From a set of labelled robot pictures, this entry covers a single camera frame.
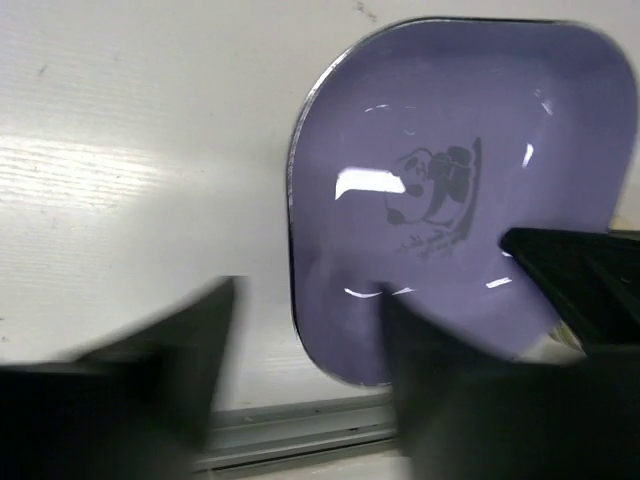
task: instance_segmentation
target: purple tray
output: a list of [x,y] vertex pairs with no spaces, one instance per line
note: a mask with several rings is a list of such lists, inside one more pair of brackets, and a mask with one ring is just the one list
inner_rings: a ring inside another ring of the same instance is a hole
[[565,22],[418,19],[341,55],[287,173],[296,327],[349,383],[388,381],[377,282],[512,356],[558,318],[498,247],[513,226],[606,232],[637,122],[633,72]]

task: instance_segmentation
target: blurry black object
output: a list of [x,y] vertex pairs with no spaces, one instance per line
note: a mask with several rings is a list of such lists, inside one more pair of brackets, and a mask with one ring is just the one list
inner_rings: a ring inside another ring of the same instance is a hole
[[189,478],[210,429],[235,283],[75,362],[0,368],[0,478]]
[[640,242],[532,229],[501,246],[574,330],[567,365],[504,360],[381,297],[398,442],[416,480],[640,478]]

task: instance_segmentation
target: white table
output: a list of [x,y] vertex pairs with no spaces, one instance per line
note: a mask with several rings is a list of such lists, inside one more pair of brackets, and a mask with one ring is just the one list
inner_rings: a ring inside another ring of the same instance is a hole
[[[325,67],[420,15],[568,18],[640,65],[634,0],[3,0],[0,358],[51,358],[250,277],[224,408],[364,393],[291,324],[284,168]],[[640,166],[621,212],[640,225]]]

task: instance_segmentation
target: purple plate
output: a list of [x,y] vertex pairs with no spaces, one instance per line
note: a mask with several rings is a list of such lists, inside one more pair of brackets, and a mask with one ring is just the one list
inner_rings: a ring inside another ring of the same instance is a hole
[[311,359],[388,381],[377,283],[502,355],[557,322],[498,247],[513,226],[605,232],[637,121],[633,72],[573,23],[418,19],[342,54],[287,172],[294,318]]

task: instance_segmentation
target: dark stain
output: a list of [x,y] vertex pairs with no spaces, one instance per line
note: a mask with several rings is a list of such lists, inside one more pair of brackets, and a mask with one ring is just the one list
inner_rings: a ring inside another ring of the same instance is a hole
[[371,10],[369,7],[367,7],[367,4],[364,3],[362,0],[354,0],[353,1],[353,9],[356,10],[357,12],[360,12],[365,17],[367,17],[367,19],[371,23],[377,23],[378,22],[378,16],[375,13],[373,13],[373,10]]

